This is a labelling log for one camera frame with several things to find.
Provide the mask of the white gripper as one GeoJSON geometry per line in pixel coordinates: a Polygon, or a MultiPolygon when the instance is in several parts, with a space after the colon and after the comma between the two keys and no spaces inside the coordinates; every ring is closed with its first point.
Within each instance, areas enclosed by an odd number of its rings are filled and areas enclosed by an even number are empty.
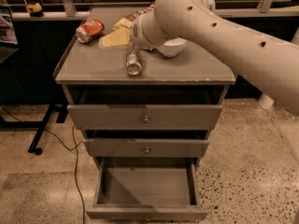
{"type": "Polygon", "coordinates": [[[156,49],[168,38],[168,34],[156,21],[153,11],[140,15],[133,23],[122,18],[113,25],[113,29],[115,31],[99,39],[98,44],[101,49],[126,46],[129,44],[130,37],[140,49],[156,49]]]}

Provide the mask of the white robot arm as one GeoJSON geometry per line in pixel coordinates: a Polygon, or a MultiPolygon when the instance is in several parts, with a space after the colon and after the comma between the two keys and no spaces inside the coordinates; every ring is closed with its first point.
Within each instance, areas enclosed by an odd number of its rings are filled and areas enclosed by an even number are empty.
{"type": "Polygon", "coordinates": [[[133,42],[141,49],[156,49],[168,40],[183,38],[298,114],[299,46],[227,21],[213,9],[214,0],[156,0],[134,21],[102,37],[99,46],[133,42]]]}

